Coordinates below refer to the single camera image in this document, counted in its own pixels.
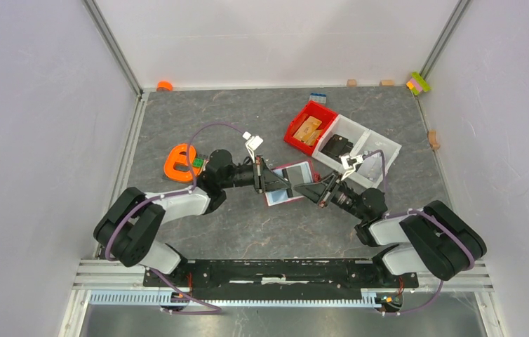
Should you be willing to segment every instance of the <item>white bracket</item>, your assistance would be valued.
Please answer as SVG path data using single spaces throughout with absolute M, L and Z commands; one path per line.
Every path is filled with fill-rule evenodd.
M 339 156 L 341 159 L 341 165 L 343 165 L 343 174 L 341 175 L 341 181 L 347 179 L 353 172 L 356 171 L 356 166 L 363 163 L 363 157 L 361 154 L 351 157 L 349 154 Z
M 260 136 L 252 136 L 249 132 L 245 132 L 242 137 L 246 139 L 244 145 L 246 146 L 252 162 L 255 162 L 254 151 L 260 146 L 260 144 L 262 144 L 262 142 L 264 142 L 264 140 Z

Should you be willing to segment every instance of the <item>white panel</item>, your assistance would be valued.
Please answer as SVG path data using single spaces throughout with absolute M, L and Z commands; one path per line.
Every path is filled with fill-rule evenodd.
M 429 83 L 450 196 L 486 241 L 507 331 L 529 336 L 529 1 L 474 1 Z
M 80 1 L 0 1 L 0 336 L 58 334 L 134 102 Z
M 456 0 L 99 0 L 141 86 L 403 84 Z
M 407 217 L 400 216 L 389 220 L 381 220 L 370 225 L 369 230 L 376 243 L 384 246 L 393 243 L 409 242 L 409 238 L 407 238 L 407 235 L 399 224 Z

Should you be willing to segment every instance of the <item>green lego brick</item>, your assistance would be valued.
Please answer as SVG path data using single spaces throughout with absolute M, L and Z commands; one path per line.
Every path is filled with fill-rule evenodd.
M 196 167 L 197 169 L 203 167 L 203 164 L 205 163 L 205 159 L 202 158 L 194 158 L 194 161 L 192 162 L 192 166 Z

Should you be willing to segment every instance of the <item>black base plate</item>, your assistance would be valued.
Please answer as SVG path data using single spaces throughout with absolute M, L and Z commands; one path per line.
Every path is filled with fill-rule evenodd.
M 362 288 L 399 288 L 398 276 L 381 277 L 371 260 L 353 258 L 189 260 L 168 278 L 188 287 L 190 275 L 192 295 L 204 300 L 361 299 Z M 406 288 L 419 286 L 416 274 L 402 279 Z M 143 286 L 167 287 L 153 273 L 145 274 Z

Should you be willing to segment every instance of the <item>small wooden block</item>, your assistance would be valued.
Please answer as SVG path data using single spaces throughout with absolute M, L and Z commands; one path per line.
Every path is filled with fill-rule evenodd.
M 433 151 L 436 151 L 440 148 L 440 144 L 436 141 L 436 130 L 428 131 L 428 141 L 430 142 L 430 147 Z

